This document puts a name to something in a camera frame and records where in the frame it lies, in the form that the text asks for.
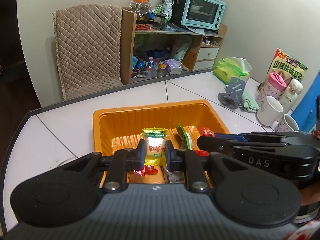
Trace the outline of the silver green foil pouch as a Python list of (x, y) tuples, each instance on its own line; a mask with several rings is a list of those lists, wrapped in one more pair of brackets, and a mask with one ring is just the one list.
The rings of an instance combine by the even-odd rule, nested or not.
[(191, 139), (191, 135), (184, 129), (182, 125), (177, 125), (176, 130), (180, 137), (180, 148), (184, 148), (187, 150), (193, 150), (193, 141)]

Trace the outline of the red square snack packet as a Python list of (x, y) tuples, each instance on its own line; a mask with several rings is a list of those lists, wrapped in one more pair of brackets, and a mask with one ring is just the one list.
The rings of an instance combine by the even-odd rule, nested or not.
[(209, 129), (208, 127), (200, 127), (198, 128), (199, 132), (206, 137), (215, 137), (215, 133)]

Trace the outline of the small red candy packet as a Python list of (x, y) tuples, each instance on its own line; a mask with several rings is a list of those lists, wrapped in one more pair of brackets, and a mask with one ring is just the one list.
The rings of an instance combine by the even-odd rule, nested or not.
[(159, 171), (154, 166), (145, 165), (144, 166), (144, 175), (153, 176), (156, 175)]

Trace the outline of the yellow snack packet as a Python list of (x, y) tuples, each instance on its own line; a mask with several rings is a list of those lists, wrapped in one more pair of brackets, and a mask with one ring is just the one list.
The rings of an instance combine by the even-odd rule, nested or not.
[(165, 141), (168, 136), (166, 128), (143, 128), (142, 136), (146, 141), (146, 157), (145, 165), (149, 166), (165, 166)]

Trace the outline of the large red snack packet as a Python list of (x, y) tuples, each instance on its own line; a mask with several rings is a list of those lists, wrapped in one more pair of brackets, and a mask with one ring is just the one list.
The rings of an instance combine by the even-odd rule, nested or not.
[(209, 153), (207, 151), (204, 151), (204, 150), (194, 150), (194, 151), (200, 157), (208, 157), (209, 156)]

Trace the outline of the clear dark snack packet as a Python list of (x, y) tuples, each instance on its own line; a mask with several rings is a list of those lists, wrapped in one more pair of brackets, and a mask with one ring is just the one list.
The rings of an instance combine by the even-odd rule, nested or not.
[(170, 172), (167, 166), (161, 167), (166, 184), (184, 183), (185, 175), (183, 171)]

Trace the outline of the dark red snack packet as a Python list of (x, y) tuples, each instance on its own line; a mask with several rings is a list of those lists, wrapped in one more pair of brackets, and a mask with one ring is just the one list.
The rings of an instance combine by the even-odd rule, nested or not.
[(140, 171), (138, 170), (133, 170), (129, 172), (129, 176), (138, 176), (138, 177), (144, 177), (145, 176), (145, 170), (142, 169)]

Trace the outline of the patterned mug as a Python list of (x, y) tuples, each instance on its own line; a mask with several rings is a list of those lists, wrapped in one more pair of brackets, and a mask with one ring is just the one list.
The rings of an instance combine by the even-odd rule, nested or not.
[(283, 118), (280, 120), (279, 124), (276, 126), (275, 131), (276, 132), (298, 132), (299, 126), (292, 116), (288, 114), (284, 114)]

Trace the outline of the green folded cloth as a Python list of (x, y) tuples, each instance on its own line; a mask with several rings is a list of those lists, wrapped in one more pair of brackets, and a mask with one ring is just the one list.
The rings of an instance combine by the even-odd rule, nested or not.
[(251, 96), (251, 94), (245, 89), (240, 103), (239, 108), (248, 113), (257, 113), (259, 110), (259, 105), (256, 100)]

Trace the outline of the orange plastic tray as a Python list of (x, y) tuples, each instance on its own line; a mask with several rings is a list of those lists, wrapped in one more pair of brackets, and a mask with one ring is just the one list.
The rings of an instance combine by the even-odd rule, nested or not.
[(93, 113), (94, 150), (108, 156), (123, 148), (136, 148), (142, 139), (141, 130), (150, 127), (168, 129), (168, 139), (178, 148), (181, 140), (177, 125), (182, 125), (190, 134), (194, 145), (201, 136), (199, 129), (202, 127), (214, 133), (229, 133), (206, 100), (100, 109)]

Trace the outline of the grey phone stand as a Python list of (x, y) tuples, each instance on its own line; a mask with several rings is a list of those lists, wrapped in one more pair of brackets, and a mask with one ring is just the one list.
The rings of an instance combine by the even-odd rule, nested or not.
[(226, 91), (218, 94), (219, 102), (228, 109), (237, 109), (242, 100), (245, 85), (245, 81), (232, 77)]

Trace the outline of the white miffy thermos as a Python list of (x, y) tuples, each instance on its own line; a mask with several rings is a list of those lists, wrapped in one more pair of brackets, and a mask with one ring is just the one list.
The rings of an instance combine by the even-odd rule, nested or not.
[(297, 79), (292, 79), (290, 81), (278, 100), (283, 107), (283, 114), (286, 114), (291, 109), (302, 90), (303, 85)]

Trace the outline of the green tissue pack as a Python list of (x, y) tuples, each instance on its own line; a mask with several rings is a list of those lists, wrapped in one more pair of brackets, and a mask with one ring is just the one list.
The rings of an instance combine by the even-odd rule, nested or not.
[(220, 59), (213, 67), (213, 74), (225, 85), (228, 85), (232, 77), (247, 82), (253, 68), (246, 59), (228, 56)]

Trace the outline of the wooden shelf unit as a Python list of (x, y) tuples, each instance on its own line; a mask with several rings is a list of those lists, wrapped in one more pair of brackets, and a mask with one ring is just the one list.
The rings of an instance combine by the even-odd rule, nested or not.
[(120, 40), (120, 78), (124, 85), (163, 75), (176, 75), (212, 66), (224, 42), (227, 26), (217, 32), (195, 33), (173, 23), (162, 27), (137, 22), (123, 10)]

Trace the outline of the beige quilted chair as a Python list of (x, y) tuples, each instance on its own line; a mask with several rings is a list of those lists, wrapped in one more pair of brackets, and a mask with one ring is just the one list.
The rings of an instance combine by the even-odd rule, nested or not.
[(122, 85), (123, 9), (82, 4), (53, 12), (57, 72), (64, 100)]

